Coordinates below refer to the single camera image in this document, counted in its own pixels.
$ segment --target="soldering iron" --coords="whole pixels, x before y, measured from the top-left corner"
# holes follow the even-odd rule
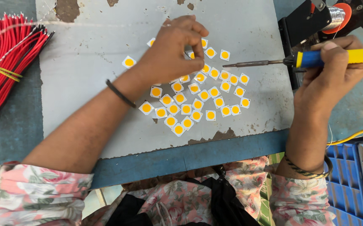
[[[363,63],[363,49],[351,49],[349,53],[349,64]],[[236,64],[223,65],[224,68],[231,67],[252,67],[252,66],[263,66],[269,64],[284,64],[286,66],[293,66],[295,68],[313,68],[324,66],[324,62],[321,59],[321,51],[307,51],[297,52],[294,55],[290,55],[285,59],[280,60],[260,60],[260,61],[249,61]]]

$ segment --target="bundle of red wires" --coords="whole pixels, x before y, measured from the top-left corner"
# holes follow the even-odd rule
[[[24,25],[25,23],[28,21],[22,14],[19,16],[4,14],[4,17],[0,19],[0,32],[8,28],[6,32],[0,33],[0,71],[8,70],[19,75],[23,74],[54,34],[54,32],[48,34],[47,29],[42,25],[35,27]],[[5,103],[13,85],[21,79],[11,73],[6,74],[12,77],[9,78],[0,73],[0,108]]]

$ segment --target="bracelet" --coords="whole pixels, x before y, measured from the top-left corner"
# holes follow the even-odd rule
[[[307,171],[304,171],[304,170],[300,169],[299,167],[297,167],[295,164],[293,164],[288,159],[288,157],[286,156],[286,152],[285,152],[285,161],[292,168],[292,170],[294,170],[295,172],[297,172],[297,173],[299,173],[299,174],[301,174],[303,176],[310,177],[310,178],[319,179],[319,178],[328,177],[332,173],[332,169],[333,169],[332,162],[331,162],[330,158],[327,155],[325,155],[324,161],[325,161],[325,163],[328,166],[328,172],[322,173],[322,174],[311,173],[311,172],[307,172]]]
[[[119,90],[114,87],[114,85],[107,79],[106,84],[108,85],[109,89],[111,89],[116,95],[120,97],[124,102],[126,102],[128,105],[130,105],[133,108],[137,108],[137,106],[131,102],[127,97],[125,97]]]

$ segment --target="blue table edge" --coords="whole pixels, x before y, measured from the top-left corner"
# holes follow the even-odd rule
[[[284,152],[287,137],[280,130],[99,160],[90,189]]]

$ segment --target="hand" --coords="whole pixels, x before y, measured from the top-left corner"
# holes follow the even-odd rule
[[[324,68],[310,68],[295,94],[295,115],[328,117],[339,102],[362,78],[363,63],[348,64],[348,49],[363,49],[356,36],[349,35],[312,46],[321,49]]]
[[[208,34],[208,30],[196,22],[194,15],[166,19],[152,47],[132,69],[142,72],[141,79],[148,85],[168,83],[199,71],[204,67],[201,37]],[[195,59],[184,58],[185,45],[192,46]]]

